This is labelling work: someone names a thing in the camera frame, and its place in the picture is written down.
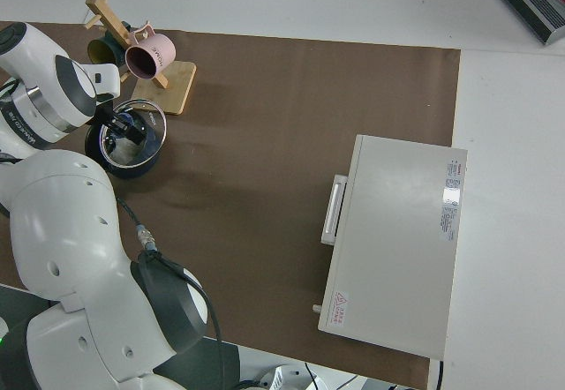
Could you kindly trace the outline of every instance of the wooden base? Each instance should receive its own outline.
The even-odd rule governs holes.
[[[149,79],[138,79],[132,99],[149,99],[159,105],[165,114],[180,115],[185,108],[196,65],[192,62],[175,61],[163,73],[169,79],[166,89],[158,88]]]

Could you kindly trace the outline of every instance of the brown table mat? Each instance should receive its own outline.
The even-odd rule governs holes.
[[[38,27],[80,62],[100,35]],[[427,359],[322,333],[312,306],[321,304],[331,260],[320,243],[331,184],[348,173],[355,136],[449,146],[459,51],[165,33],[177,60],[198,66],[189,104],[168,116],[154,169],[112,178],[116,194],[201,280],[226,341],[425,388]],[[122,94],[133,85],[128,79]],[[84,153],[85,132],[58,146]],[[134,228],[120,218],[134,258]],[[0,282],[21,286],[8,221],[0,221]]]

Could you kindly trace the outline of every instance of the sticker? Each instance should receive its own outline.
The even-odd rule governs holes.
[[[463,165],[458,160],[452,160],[447,167],[443,200],[441,204],[440,238],[452,242],[456,238],[457,216],[461,203],[461,181]]]
[[[345,314],[347,312],[347,303],[349,300],[349,295],[342,291],[334,292],[334,297],[332,298],[332,310],[330,311],[329,325],[331,326],[343,326],[345,323]]]

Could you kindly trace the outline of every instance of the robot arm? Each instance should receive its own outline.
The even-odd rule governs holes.
[[[0,98],[0,154],[26,158],[93,117],[97,98],[119,95],[115,65],[81,65],[34,26],[0,31],[0,68],[14,88]]]
[[[19,330],[25,350],[11,333],[4,338],[8,389],[25,379],[41,390],[182,389],[151,371],[200,340],[206,303],[145,252],[139,263],[127,258],[103,169],[84,155],[49,150],[0,165],[0,183],[22,282],[61,302]],[[18,357],[30,366],[24,376],[13,375]]]
[[[0,95],[0,158],[23,159],[0,163],[16,267],[32,293],[60,302],[4,337],[4,383],[182,390],[152,370],[206,332],[206,302],[183,277],[198,282],[147,251],[130,261],[104,170],[81,154],[42,151],[94,115],[97,94],[119,93],[117,68],[77,64],[24,23],[0,31],[0,67],[15,79]]]

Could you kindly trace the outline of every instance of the mug rack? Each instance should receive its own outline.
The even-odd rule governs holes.
[[[85,28],[101,21],[122,48],[128,49],[132,45],[127,28],[110,9],[107,0],[87,0],[86,4],[94,17],[85,24]],[[192,62],[174,61],[164,72],[166,76],[165,73],[160,73],[153,79],[138,79],[132,98],[149,99],[159,105],[163,112],[179,115],[185,108],[196,65]],[[130,76],[131,73],[127,71],[122,75],[122,82]]]

